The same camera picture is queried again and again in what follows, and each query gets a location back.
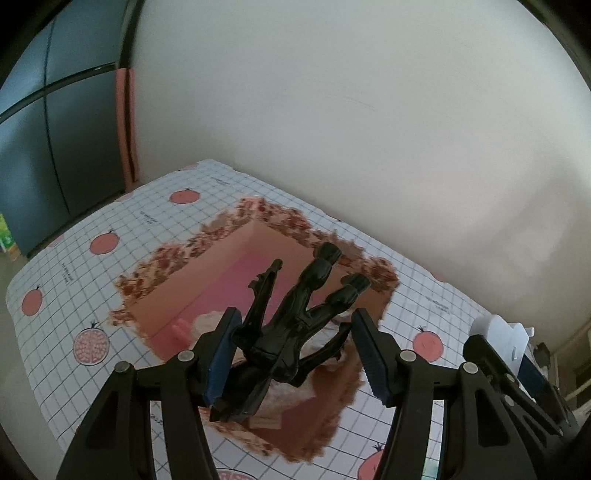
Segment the black claw hand toy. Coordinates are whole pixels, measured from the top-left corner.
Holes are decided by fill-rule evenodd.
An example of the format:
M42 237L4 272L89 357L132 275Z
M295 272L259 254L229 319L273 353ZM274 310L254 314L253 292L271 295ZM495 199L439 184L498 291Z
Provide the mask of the black claw hand toy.
M325 285L332 266L341 256L341 249L330 242L315 248L314 260L301 271L269 323L264 323L263 318L283 261L273 260L266 271L250 282L254 298L242 325L232 332L235 357L224 389L211 405L212 422L244 421L259 409L271 380L297 386L297 377L304 379L312 368L339 350L350 327L345 327L346 332L332 339L320 352L304 359L304 372L297 374L304 343L349 310L370 287L370 279L365 275L349 274L342 278L342 287L329 294L324 302L308 306L311 294Z

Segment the pink hair roller clip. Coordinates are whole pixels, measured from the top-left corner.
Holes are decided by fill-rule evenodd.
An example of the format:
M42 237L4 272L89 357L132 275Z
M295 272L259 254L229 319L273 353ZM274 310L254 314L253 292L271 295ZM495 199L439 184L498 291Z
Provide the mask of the pink hair roller clip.
M192 342L191 324L182 318L178 318L172 322L172 333L178 342L183 345L190 345Z

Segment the cotton swab bag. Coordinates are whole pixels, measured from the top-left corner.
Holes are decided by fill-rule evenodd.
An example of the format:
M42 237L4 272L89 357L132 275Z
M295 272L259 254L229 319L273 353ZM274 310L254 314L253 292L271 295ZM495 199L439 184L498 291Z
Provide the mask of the cotton swab bag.
M342 319L339 319L338 322L331 321L305 342L301 348L300 367L298 367L297 374L304 372L304 359L308 356L314 356L323 347L327 346L332 339L341 333L345 333L345 327L349 327L349 321ZM349 342L348 337L349 334L346 334L344 341L339 346L339 350L322 361L320 365L312 368L304 379L297 377L297 386L271 380L270 387L263 398L263 402L259 405L259 409L245 421L249 429L279 430L283 423L281 417L284 412L317 397L314 384L312 384L315 369L322 367L329 372L339 370L346 361L345 347L346 343Z

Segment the pomegranate grid tablecloth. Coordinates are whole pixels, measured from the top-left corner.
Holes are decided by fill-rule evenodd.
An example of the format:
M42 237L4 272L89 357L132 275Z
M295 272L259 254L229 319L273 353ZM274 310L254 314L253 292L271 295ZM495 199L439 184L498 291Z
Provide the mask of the pomegranate grid tablecloth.
M139 187L42 250L6 295L24 367L50 430L68 448L117 363L174 366L221 323L253 311L256 280L273 291L263 320L322 246L339 260L304 296L321 321L317 352L365 309L403 351L456 368L485 310L388 246L297 197L214 160ZM370 389L356 348L322 362L301 388L273 383L256 416L195 414L219 479L372 479L394 410Z

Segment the white plastic bracket piece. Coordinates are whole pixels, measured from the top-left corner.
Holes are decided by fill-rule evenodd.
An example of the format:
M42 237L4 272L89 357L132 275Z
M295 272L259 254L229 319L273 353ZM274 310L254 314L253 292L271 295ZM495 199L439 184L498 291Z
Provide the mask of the white plastic bracket piece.
M500 315L488 314L477 317L470 329L470 336L482 335L505 362L510 371L517 376L526 355L534 327L524 327L522 323L508 323Z

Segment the floral pink gift box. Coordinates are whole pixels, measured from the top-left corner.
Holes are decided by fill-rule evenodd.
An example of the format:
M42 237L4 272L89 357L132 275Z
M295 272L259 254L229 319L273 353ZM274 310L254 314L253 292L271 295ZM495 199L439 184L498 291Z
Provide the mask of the floral pink gift box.
M119 276L122 304L109 320L167 360L236 309L230 372L201 417L260 455L308 462L362 383L353 311L379 321L399 283L390 261L315 229L301 211L245 197Z

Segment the cream lace scrunchie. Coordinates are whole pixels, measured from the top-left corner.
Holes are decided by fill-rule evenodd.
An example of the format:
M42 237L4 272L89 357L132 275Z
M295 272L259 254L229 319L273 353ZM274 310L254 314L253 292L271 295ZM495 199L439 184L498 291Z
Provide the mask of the cream lace scrunchie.
M222 316L222 311L211 311L198 315L190 328L191 339L197 342L202 335L214 331L219 321L221 321Z

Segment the dark blue refrigerator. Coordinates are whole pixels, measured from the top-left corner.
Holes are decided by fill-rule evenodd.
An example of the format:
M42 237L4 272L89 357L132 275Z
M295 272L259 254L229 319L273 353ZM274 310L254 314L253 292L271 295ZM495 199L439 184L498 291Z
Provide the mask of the dark blue refrigerator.
M130 68L140 1L71 1L1 87L1 212L28 256L125 192L115 71Z

